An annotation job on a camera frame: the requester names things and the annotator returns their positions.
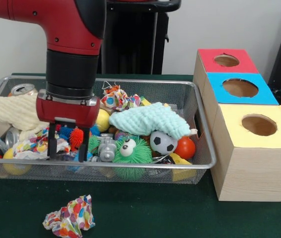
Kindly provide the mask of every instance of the yellow square top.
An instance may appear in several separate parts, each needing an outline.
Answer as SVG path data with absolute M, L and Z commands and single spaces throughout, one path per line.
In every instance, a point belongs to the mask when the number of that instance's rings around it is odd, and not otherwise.
M 281 149 L 281 106 L 219 106 L 234 147 Z

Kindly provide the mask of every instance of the light green towel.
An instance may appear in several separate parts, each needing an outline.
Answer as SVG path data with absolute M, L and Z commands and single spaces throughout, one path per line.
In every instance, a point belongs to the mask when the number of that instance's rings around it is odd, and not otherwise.
M 192 134 L 187 122 L 162 103 L 131 108 L 121 113 L 113 113 L 109 122 L 117 129 L 133 135 L 150 135 L 159 130 L 176 140 Z

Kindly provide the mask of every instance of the circular hole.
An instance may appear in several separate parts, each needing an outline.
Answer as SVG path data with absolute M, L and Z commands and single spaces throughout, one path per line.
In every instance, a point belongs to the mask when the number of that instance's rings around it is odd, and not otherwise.
M 236 57 L 226 54 L 215 57 L 214 61 L 224 67 L 234 67 L 240 64 L 240 61 Z
M 240 98 L 253 98 L 259 92 L 259 89 L 255 84 L 240 78 L 228 79 L 223 82 L 222 85 L 229 94 Z
M 273 135 L 278 129 L 274 121 L 263 115 L 247 115 L 242 125 L 253 134 L 261 136 Z

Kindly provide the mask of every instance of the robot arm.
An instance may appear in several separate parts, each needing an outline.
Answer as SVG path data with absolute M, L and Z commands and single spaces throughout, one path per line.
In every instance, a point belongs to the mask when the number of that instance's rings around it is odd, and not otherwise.
M 47 36 L 47 87 L 37 98 L 37 114 L 50 123 L 48 155 L 55 155 L 56 123 L 85 132 L 79 160 L 86 159 L 88 132 L 99 99 L 92 97 L 104 36 L 106 0 L 0 0 L 0 18 L 35 23 Z

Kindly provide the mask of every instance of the orange ball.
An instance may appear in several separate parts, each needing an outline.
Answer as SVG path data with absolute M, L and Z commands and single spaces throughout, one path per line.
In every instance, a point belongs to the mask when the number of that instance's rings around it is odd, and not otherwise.
M 191 159 L 195 152 L 196 145 L 188 136 L 184 136 L 178 140 L 176 150 L 174 151 L 175 154 L 179 155 L 185 160 Z
M 80 148 L 82 143 L 83 143 L 83 130 L 76 128 L 71 132 L 70 135 L 71 150 L 73 151 Z

